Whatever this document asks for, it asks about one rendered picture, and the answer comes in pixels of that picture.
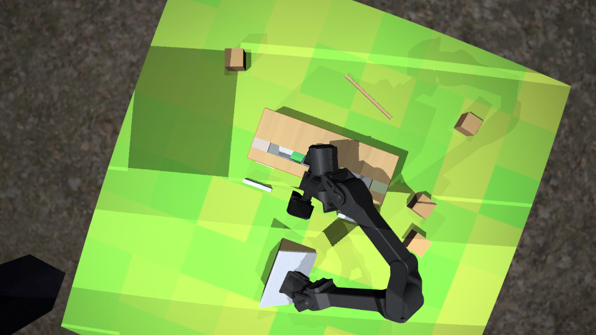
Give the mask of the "tan flat bar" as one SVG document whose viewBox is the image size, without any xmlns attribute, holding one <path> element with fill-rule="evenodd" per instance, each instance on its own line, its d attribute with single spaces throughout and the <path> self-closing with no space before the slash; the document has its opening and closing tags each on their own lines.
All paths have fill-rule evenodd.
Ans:
<svg viewBox="0 0 596 335">
<path fill-rule="evenodd" d="M 370 95 L 368 95 L 363 89 L 360 88 L 360 86 L 358 84 L 356 84 L 355 81 L 353 81 L 347 74 L 345 75 L 345 78 L 347 78 L 349 80 L 349 82 L 351 82 L 352 85 L 354 85 L 361 93 L 363 93 L 372 103 L 374 103 L 374 105 L 381 110 L 382 113 L 385 114 L 386 117 L 389 117 L 389 119 L 392 117 L 390 116 L 390 114 L 388 112 L 385 111 L 385 109 L 383 109 L 377 102 L 374 101 L 373 98 L 370 97 Z"/>
</svg>

